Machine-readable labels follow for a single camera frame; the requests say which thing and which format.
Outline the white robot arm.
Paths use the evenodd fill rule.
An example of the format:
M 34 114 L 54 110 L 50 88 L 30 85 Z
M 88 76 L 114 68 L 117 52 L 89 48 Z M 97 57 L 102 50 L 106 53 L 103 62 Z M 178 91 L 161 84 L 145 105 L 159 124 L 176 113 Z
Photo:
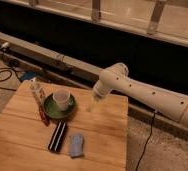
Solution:
M 102 69 L 93 87 L 93 99 L 105 99 L 115 90 L 188 128 L 188 95 L 136 81 L 129 78 L 128 74 L 128 67 L 124 63 Z

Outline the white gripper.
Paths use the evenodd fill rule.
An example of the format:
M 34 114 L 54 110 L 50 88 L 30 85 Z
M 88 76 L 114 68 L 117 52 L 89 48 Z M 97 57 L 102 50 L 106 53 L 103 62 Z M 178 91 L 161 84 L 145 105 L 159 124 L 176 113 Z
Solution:
M 93 87 L 93 98 L 91 99 L 87 111 L 92 112 L 94 108 L 97 106 L 98 101 L 97 100 L 102 100 L 105 98 L 105 94 L 102 92 L 101 85 L 96 83 Z

